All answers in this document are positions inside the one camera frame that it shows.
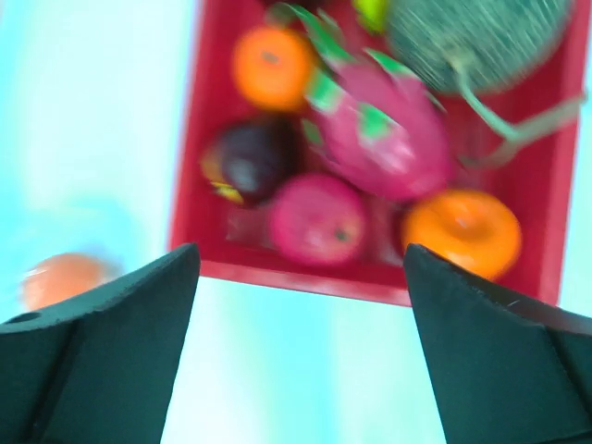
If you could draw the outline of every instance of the dragon fruit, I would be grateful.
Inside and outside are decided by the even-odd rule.
[[[300,19],[330,68],[317,70],[306,95],[309,143],[332,172],[390,201],[444,188],[452,171],[449,141],[424,83],[378,51],[350,55],[339,44],[344,39],[336,23],[319,15],[288,4],[270,10],[284,24]]]

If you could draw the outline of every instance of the cantaloupe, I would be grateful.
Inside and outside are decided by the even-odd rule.
[[[387,19],[397,58],[430,87],[458,93],[505,143],[475,165],[497,166],[577,116],[582,97],[511,125],[475,96],[513,86],[557,48],[574,0],[393,0]]]

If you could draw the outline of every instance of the blurred orange fruit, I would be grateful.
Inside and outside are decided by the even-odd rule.
[[[27,275],[25,303],[30,310],[39,310],[92,290],[106,278],[101,261],[80,253],[58,254],[40,262]]]
[[[254,105],[298,111],[315,68],[308,42],[296,31],[262,26],[243,34],[232,57],[232,76]]]
[[[403,248],[418,243],[457,266],[494,280],[516,261],[522,231],[494,196],[447,190],[414,206],[401,225]]]

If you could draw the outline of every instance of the white table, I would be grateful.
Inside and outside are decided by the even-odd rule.
[[[28,253],[5,254],[0,264],[4,318],[19,310],[10,273],[83,242],[89,230],[91,243],[128,270],[166,250],[199,7],[194,0],[5,1],[0,247]],[[585,148],[591,115],[587,106]],[[590,167],[592,152],[580,149],[561,291],[561,306],[587,315]],[[80,206],[87,211],[68,225],[45,225]],[[15,241],[15,233],[24,237]],[[410,310],[203,278],[163,442],[439,444],[444,437]]]

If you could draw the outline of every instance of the red tray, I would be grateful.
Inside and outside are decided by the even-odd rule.
[[[485,100],[503,117],[517,122],[582,91],[590,1],[576,4],[567,36],[549,62],[511,91]],[[341,268],[321,269],[295,265],[270,248],[264,207],[236,208],[211,192],[199,171],[200,154],[225,125],[255,112],[232,83],[230,54],[237,38],[261,22],[264,9],[257,0],[203,0],[202,5],[171,247],[197,242],[202,273],[212,278],[408,305],[401,259],[391,247],[398,244],[396,208],[368,198],[374,230],[365,256]],[[349,1],[332,6],[328,12],[346,35],[349,30],[356,43],[367,43],[357,31]],[[448,109],[455,151],[484,154],[499,142],[462,101],[440,99]],[[576,125],[571,125],[527,147],[501,169],[468,173],[459,168],[456,178],[457,184],[498,196],[522,224],[523,252],[500,283],[552,304],[559,298],[575,138]]]

